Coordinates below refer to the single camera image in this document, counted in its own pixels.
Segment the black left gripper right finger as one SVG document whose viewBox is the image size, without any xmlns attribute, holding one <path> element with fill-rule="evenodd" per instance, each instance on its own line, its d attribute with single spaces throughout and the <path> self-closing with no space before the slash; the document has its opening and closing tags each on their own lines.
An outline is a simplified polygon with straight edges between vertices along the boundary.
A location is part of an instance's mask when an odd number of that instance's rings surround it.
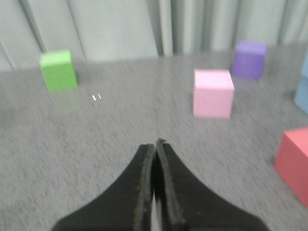
<svg viewBox="0 0 308 231">
<path fill-rule="evenodd" d="M 164 139 L 156 143 L 154 192 L 163 231 L 268 230 L 260 218 L 206 187 Z"/>
</svg>

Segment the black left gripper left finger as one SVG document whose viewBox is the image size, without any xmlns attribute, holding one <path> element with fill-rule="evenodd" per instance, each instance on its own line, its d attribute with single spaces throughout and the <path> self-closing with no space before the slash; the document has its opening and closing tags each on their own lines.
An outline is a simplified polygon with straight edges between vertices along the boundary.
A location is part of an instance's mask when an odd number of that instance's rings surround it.
<svg viewBox="0 0 308 231">
<path fill-rule="evenodd" d="M 142 144 L 121 175 L 93 201 L 60 219 L 54 231 L 149 231 L 154 145 Z"/>
</svg>

